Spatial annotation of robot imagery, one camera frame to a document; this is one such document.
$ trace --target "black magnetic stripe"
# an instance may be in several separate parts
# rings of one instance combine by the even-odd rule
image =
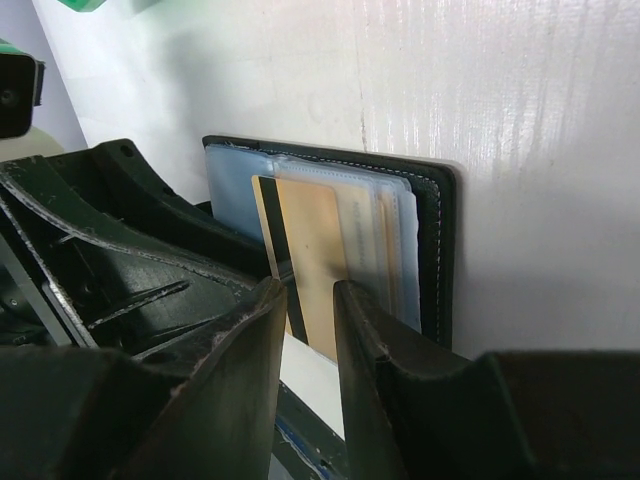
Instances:
[[[276,257],[278,275],[280,276],[280,281],[287,287],[287,313],[289,314],[291,331],[294,337],[308,345],[309,340],[307,338],[307,330],[304,327],[298,286],[296,285],[293,265],[291,264],[287,232],[282,218],[278,186],[274,178],[259,177],[258,180],[262,191],[264,211],[269,224],[269,233],[271,233],[271,244],[273,245],[273,254]]]

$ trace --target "credit card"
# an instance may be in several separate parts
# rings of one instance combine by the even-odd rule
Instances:
[[[335,192],[324,185],[258,176],[252,184],[263,234],[270,238],[272,273],[288,289],[291,330],[337,361],[333,285],[348,279],[348,270]],[[299,336],[300,323],[306,338]]]

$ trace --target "white surface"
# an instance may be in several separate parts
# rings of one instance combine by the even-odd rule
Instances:
[[[638,347],[640,2],[34,1],[91,145],[192,200],[205,134],[445,159],[455,350]]]
[[[344,439],[340,378],[335,363],[285,334],[280,380]]]

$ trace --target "wallet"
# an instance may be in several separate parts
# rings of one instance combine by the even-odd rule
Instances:
[[[398,157],[227,136],[206,136],[209,145],[228,145],[265,154],[291,155],[406,178],[416,197],[422,334],[451,348],[456,178],[445,165]],[[238,242],[247,239],[236,234]]]

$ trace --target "wallet stitching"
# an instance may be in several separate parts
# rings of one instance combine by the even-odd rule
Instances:
[[[260,151],[262,152],[267,152],[267,153],[274,153],[274,154],[281,154],[281,155],[292,155],[291,153],[287,153],[287,152],[280,152],[277,150],[271,150],[271,149],[260,149]],[[342,165],[350,165],[353,167],[360,167],[360,168],[366,168],[368,170],[383,170],[386,172],[393,172],[393,173],[397,173],[397,174],[404,174],[404,175],[410,175],[412,177],[416,177],[416,178],[421,178],[422,180],[426,180],[427,182],[431,183],[433,186],[436,187],[436,195],[438,197],[438,235],[437,235],[437,254],[436,254],[436,342],[440,343],[440,270],[441,270],[441,248],[440,248],[440,243],[441,243],[441,238],[442,238],[442,199],[440,196],[440,187],[438,186],[438,182],[436,182],[435,180],[431,179],[431,178],[427,178],[424,177],[422,175],[418,175],[417,173],[412,173],[412,172],[406,172],[404,170],[394,170],[392,168],[386,168],[386,167],[378,167],[375,165],[364,165],[362,163],[355,163],[355,162],[345,162],[342,160],[329,160],[326,158],[321,158],[321,157],[316,157],[314,155],[305,155],[305,154],[301,154],[301,153],[296,153],[293,156],[295,157],[302,157],[302,158],[310,158],[310,159],[314,159],[314,160],[319,160],[321,162],[327,162],[327,163],[339,163]]]

